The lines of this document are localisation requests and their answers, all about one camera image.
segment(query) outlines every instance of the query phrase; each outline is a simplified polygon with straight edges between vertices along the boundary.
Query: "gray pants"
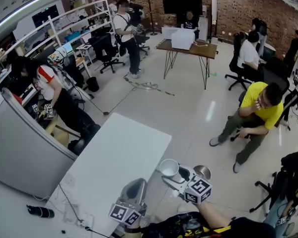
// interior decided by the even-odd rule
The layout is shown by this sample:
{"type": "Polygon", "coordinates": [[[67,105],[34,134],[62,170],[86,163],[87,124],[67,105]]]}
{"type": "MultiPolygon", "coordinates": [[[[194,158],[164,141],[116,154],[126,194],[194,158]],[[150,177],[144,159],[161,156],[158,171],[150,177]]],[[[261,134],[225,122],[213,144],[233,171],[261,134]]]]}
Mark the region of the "gray pants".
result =
{"type": "Polygon", "coordinates": [[[267,41],[267,35],[262,35],[260,32],[258,32],[258,36],[259,36],[259,41],[260,41],[258,55],[259,55],[259,57],[262,57],[262,55],[264,53],[264,46],[267,41]]]}
{"type": "MultiPolygon", "coordinates": [[[[239,127],[255,128],[264,125],[265,122],[255,114],[251,114],[247,117],[241,117],[239,110],[230,117],[225,125],[222,134],[219,136],[219,142],[224,143],[227,138],[239,127]]],[[[236,161],[239,164],[243,164],[247,161],[248,157],[260,146],[266,135],[250,135],[250,141],[245,148],[239,152],[236,156],[236,161]]]]}

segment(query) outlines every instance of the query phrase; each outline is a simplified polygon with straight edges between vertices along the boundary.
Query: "hand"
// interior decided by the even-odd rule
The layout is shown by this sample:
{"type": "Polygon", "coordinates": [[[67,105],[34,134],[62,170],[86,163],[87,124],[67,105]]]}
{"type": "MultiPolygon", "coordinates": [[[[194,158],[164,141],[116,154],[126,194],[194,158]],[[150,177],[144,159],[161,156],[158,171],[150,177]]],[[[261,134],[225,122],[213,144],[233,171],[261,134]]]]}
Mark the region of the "hand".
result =
{"type": "Polygon", "coordinates": [[[249,134],[248,128],[243,128],[240,130],[238,137],[244,138],[249,134]]]}
{"type": "Polygon", "coordinates": [[[260,97],[258,97],[258,99],[254,102],[253,105],[253,112],[261,110],[261,106],[260,106],[260,97]]]}

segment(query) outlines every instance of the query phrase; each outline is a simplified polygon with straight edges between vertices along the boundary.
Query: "red brick wall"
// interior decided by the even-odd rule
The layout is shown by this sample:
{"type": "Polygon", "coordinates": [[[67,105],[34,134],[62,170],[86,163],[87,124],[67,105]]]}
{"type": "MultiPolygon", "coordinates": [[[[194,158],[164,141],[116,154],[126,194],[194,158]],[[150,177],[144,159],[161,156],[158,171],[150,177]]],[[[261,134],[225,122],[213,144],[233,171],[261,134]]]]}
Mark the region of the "red brick wall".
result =
{"type": "MultiPolygon", "coordinates": [[[[65,11],[70,9],[69,1],[62,0],[65,11]]],[[[202,1],[210,8],[211,0],[202,1]]],[[[136,2],[148,11],[147,0],[136,2]]],[[[151,6],[154,21],[159,27],[175,23],[174,17],[164,14],[162,0],[152,0],[151,6]]],[[[224,38],[231,39],[229,32],[248,31],[254,17],[259,17],[267,23],[268,43],[276,48],[277,56],[285,54],[294,37],[294,31],[298,29],[298,11],[282,0],[218,0],[218,35],[225,31],[224,38]]]]}

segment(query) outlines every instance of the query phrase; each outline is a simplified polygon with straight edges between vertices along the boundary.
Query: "sneaker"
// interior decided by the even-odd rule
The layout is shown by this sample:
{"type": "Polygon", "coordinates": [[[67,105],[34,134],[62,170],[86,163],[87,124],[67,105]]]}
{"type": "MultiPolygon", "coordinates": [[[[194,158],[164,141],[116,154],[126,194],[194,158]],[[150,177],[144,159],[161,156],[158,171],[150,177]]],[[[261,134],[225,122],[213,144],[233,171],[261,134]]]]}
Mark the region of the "sneaker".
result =
{"type": "Polygon", "coordinates": [[[133,79],[137,79],[137,78],[139,78],[139,76],[138,76],[137,74],[132,74],[132,73],[130,73],[130,76],[131,76],[133,79]]]}
{"type": "Polygon", "coordinates": [[[214,138],[212,138],[212,139],[210,140],[209,144],[210,144],[211,146],[217,146],[217,145],[219,145],[219,144],[220,144],[220,142],[219,142],[219,137],[214,137],[214,138]]]}
{"type": "Polygon", "coordinates": [[[288,127],[289,126],[289,123],[288,123],[288,121],[285,121],[284,119],[281,119],[280,122],[279,122],[279,125],[288,127]]]}
{"type": "Polygon", "coordinates": [[[235,164],[234,164],[234,166],[233,166],[233,172],[235,174],[237,174],[240,171],[241,167],[242,167],[242,165],[239,164],[239,163],[237,163],[237,161],[236,161],[235,164]]]}

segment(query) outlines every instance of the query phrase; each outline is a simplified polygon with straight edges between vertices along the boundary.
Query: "tiled floor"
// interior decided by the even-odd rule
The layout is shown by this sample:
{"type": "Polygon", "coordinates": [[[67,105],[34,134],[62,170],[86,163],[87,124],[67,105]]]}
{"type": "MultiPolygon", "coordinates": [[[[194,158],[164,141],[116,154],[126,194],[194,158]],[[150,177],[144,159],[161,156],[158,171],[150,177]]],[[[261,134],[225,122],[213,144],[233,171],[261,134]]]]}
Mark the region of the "tiled floor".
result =
{"type": "MultiPolygon", "coordinates": [[[[163,79],[165,52],[154,48],[161,40],[161,35],[150,37],[151,51],[147,57],[141,55],[144,58],[141,68],[145,73],[133,81],[156,83],[159,89],[175,96],[156,90],[137,89],[114,111],[172,135],[172,141],[162,159],[173,158],[191,167],[208,166],[214,187],[209,201],[225,215],[263,220],[264,208],[252,214],[248,212],[266,196],[254,183],[257,180],[272,182],[271,174],[280,169],[280,159],[298,150],[297,118],[293,116],[290,119],[291,132],[284,127],[272,129],[242,171],[234,174],[232,166],[236,153],[244,147],[245,141],[237,139],[215,148],[209,146],[209,140],[222,131],[227,116],[236,111],[238,97],[243,91],[239,85],[228,91],[233,79],[224,78],[226,73],[232,74],[228,64],[233,46],[219,43],[219,54],[211,61],[211,76],[204,90],[199,60],[194,56],[178,54],[174,68],[163,79]]],[[[115,74],[111,71],[100,74],[99,68],[96,69],[99,62],[90,67],[100,85],[100,90],[94,93],[93,102],[103,111],[110,111],[132,89],[123,79],[129,68],[128,56],[121,60],[127,64],[125,67],[115,66],[115,74]]],[[[100,125],[106,121],[106,117],[91,103],[85,104],[85,110],[100,125]]],[[[181,200],[171,195],[171,190],[167,190],[162,183],[160,173],[155,171],[149,181],[146,203],[148,215],[154,214],[164,220],[176,213],[181,200]]]]}

